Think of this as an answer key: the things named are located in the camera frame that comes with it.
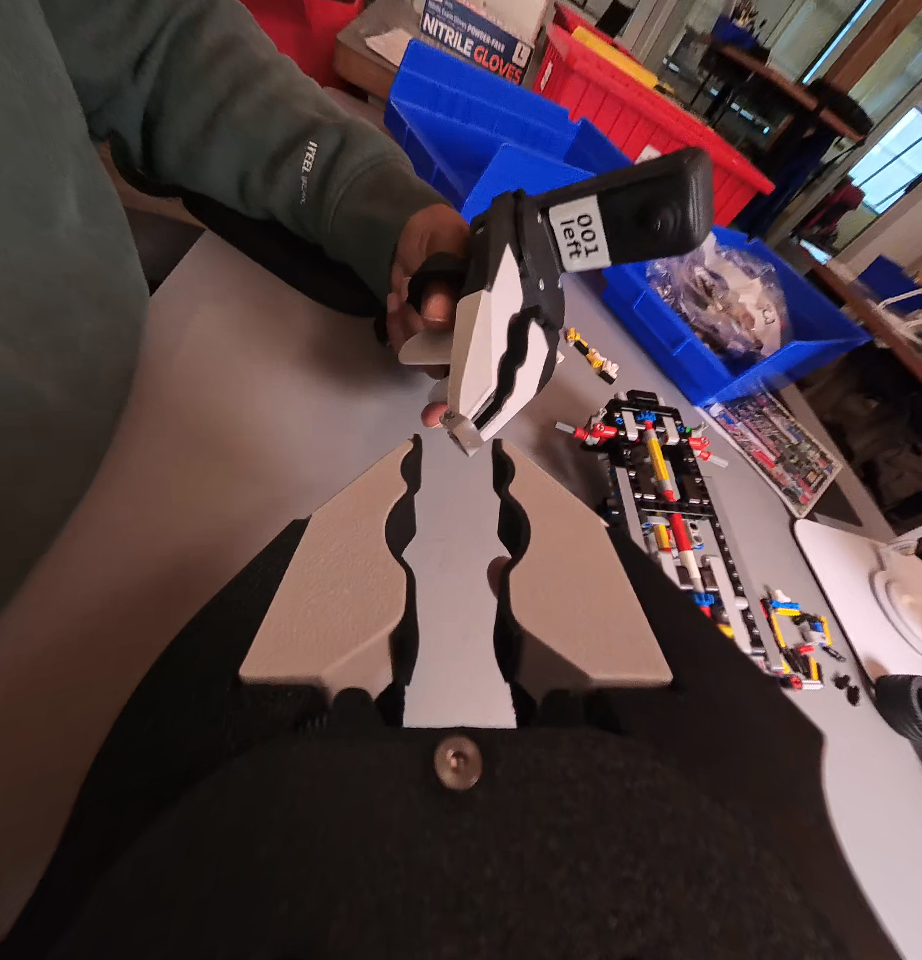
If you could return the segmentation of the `yellow box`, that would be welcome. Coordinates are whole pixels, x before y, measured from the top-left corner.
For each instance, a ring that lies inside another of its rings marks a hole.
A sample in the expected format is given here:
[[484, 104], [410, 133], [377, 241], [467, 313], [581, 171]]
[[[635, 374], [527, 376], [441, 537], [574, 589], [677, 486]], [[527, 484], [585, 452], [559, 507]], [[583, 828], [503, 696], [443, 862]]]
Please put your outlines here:
[[647, 89], [656, 90], [658, 88], [659, 78], [657, 75], [648, 70], [625, 49], [620, 48], [608, 39], [604, 39], [595, 30], [587, 29], [585, 26], [577, 26], [572, 29], [571, 37], [575, 42], [583, 45], [603, 61], [611, 64]]

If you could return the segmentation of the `yellow black lego assembly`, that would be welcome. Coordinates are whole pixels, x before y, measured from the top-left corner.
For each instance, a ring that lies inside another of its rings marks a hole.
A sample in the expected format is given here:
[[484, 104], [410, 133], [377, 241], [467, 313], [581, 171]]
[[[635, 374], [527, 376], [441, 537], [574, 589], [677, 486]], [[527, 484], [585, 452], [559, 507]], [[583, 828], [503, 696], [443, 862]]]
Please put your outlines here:
[[573, 347], [576, 352], [581, 354], [587, 362], [587, 365], [596, 373], [596, 375], [606, 383], [613, 385], [619, 372], [617, 363], [611, 361], [599, 350], [592, 346], [579, 331], [570, 327], [563, 332], [563, 339], [566, 344]]

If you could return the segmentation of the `person's left forearm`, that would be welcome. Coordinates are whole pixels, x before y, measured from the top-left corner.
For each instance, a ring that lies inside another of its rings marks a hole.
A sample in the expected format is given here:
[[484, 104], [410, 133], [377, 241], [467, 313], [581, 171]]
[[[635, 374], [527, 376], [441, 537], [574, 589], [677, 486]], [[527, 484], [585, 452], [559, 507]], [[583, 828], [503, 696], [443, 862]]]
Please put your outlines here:
[[119, 135], [150, 178], [280, 222], [382, 299], [406, 223], [450, 207], [391, 138], [280, 54], [239, 2], [41, 6], [93, 139]]

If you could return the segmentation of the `colourful instruction booklet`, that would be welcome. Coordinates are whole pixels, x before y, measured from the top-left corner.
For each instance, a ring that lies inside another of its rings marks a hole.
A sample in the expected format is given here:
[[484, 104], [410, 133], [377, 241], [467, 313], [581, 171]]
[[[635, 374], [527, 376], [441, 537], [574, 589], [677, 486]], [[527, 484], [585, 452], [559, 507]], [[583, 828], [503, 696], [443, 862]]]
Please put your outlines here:
[[711, 403], [701, 411], [796, 520], [817, 508], [844, 469], [843, 459], [771, 392]]

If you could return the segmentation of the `black rubber tyre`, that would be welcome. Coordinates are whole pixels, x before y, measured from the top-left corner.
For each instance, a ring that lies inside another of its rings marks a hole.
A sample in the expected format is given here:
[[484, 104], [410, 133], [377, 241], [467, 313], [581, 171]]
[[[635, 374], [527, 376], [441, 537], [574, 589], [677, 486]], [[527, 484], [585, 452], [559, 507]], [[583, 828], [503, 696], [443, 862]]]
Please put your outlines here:
[[874, 683], [875, 706], [902, 738], [922, 743], [922, 676], [885, 675]]

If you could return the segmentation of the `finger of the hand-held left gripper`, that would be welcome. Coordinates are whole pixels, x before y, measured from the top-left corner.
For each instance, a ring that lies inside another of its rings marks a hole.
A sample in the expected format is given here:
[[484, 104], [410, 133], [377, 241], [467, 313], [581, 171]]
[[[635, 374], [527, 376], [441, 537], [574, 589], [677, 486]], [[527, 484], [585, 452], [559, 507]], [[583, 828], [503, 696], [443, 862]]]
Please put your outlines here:
[[558, 364], [561, 327], [540, 311], [519, 311], [509, 323], [496, 382], [473, 424], [486, 444], [551, 379]]
[[466, 294], [458, 304], [446, 389], [447, 408], [452, 414], [473, 424], [495, 385], [509, 323], [521, 311], [523, 302], [515, 255], [506, 246], [491, 288]]

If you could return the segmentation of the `plastic bag of lego pieces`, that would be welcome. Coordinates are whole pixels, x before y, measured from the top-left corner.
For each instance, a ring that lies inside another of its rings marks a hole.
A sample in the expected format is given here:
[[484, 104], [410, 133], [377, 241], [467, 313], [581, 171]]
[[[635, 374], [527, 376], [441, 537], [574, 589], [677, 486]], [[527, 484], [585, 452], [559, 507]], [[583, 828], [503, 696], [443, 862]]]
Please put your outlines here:
[[791, 338], [778, 269], [714, 233], [694, 251], [651, 260], [646, 280], [695, 335], [725, 360], [755, 363]]

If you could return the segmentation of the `red container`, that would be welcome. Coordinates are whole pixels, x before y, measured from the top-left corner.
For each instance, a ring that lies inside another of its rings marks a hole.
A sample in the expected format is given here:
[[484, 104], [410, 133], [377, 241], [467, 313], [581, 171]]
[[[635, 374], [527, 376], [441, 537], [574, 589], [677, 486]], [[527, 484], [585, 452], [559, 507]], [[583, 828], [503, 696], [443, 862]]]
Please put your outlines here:
[[334, 69], [339, 32], [363, 11], [364, 1], [243, 1], [279, 53], [323, 88], [340, 89]]

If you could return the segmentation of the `white monitor stand base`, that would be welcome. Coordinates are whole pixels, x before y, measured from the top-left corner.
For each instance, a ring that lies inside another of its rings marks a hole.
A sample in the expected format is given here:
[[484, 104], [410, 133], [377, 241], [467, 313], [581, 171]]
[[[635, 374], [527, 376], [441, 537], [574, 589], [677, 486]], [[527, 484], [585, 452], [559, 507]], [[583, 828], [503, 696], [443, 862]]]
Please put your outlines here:
[[808, 519], [793, 533], [869, 679], [922, 677], [922, 558]]

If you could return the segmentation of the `pile of small lego pieces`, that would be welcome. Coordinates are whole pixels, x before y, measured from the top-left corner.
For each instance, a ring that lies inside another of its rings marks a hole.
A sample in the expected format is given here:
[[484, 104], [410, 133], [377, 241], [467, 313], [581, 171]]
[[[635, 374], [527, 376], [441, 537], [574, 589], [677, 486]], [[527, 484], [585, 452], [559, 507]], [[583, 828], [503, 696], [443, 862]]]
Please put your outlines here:
[[778, 653], [770, 668], [778, 686], [789, 692], [833, 687], [857, 707], [860, 686], [848, 673], [848, 659], [835, 645], [827, 618], [777, 589], [768, 588], [759, 605]]

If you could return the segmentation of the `wooden workbench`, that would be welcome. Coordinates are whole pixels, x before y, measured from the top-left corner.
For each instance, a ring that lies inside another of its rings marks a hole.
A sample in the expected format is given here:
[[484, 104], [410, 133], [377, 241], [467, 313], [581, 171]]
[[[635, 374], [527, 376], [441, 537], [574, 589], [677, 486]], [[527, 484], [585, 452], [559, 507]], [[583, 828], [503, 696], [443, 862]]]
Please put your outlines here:
[[825, 294], [840, 300], [848, 313], [864, 330], [885, 347], [922, 387], [922, 345], [902, 329], [901, 320], [881, 306], [874, 294], [847, 268], [835, 261], [812, 261], [804, 277], [814, 282]]

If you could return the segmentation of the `person's left hand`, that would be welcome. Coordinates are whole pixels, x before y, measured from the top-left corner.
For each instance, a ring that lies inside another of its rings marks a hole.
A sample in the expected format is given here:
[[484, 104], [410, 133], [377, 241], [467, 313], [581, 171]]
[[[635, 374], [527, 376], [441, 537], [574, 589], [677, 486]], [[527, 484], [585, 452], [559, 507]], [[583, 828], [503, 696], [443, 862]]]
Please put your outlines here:
[[419, 333], [443, 333], [454, 327], [457, 296], [452, 287], [431, 284], [420, 311], [407, 301], [410, 279], [434, 255], [467, 260], [469, 226], [453, 208], [437, 204], [418, 211], [406, 223], [395, 249], [391, 290], [387, 296], [386, 330], [393, 352]]

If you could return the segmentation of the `small blue bin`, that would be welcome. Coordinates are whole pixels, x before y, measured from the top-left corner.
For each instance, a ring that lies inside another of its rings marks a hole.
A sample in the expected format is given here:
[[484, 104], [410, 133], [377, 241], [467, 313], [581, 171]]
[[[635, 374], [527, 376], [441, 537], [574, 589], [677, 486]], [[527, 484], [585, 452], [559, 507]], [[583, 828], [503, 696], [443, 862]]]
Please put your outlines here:
[[[922, 287], [894, 260], [884, 255], [877, 256], [857, 276], [857, 281], [867, 289], [877, 302], [913, 293]], [[888, 311], [900, 317], [907, 317], [922, 310], [922, 294], [889, 304]]]

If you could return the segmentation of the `disposable gloves box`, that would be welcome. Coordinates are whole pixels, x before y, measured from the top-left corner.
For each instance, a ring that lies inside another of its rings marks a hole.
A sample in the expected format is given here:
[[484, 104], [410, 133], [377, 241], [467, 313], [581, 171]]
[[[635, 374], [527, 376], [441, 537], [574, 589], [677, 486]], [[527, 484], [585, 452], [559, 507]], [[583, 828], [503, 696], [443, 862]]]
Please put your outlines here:
[[550, 1], [425, 1], [419, 31], [431, 42], [491, 74], [522, 86]]

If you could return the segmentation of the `lego car chassis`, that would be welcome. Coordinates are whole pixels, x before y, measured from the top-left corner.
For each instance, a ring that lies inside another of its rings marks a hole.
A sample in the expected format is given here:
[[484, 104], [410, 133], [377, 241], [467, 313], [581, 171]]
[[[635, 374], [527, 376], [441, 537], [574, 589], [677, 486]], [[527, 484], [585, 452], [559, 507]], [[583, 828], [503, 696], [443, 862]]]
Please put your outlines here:
[[592, 453], [608, 495], [595, 508], [612, 532], [626, 534], [762, 672], [769, 657], [719, 521], [695, 437], [679, 411], [654, 393], [617, 393], [584, 425], [556, 428]]

